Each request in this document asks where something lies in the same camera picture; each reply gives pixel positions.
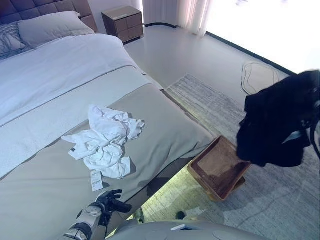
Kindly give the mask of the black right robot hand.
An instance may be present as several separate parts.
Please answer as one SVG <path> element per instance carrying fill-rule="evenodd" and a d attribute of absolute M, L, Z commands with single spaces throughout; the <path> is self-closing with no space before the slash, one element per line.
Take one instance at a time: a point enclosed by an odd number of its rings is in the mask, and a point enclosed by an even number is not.
<path fill-rule="evenodd" d="M 312 97 L 315 101 L 320 100 L 320 70 L 309 70 L 304 71 L 300 74 L 301 76 L 307 79 L 308 84 L 310 85 L 310 91 Z"/>

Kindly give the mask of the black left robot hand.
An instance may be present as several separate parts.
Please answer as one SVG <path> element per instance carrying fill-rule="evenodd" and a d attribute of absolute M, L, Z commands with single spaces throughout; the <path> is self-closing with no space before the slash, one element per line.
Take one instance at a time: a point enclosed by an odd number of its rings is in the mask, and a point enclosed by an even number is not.
<path fill-rule="evenodd" d="M 105 191 L 97 197 L 95 202 L 102 205 L 102 212 L 105 214 L 113 212 L 129 213 L 133 207 L 120 201 L 122 192 L 122 189 Z"/>

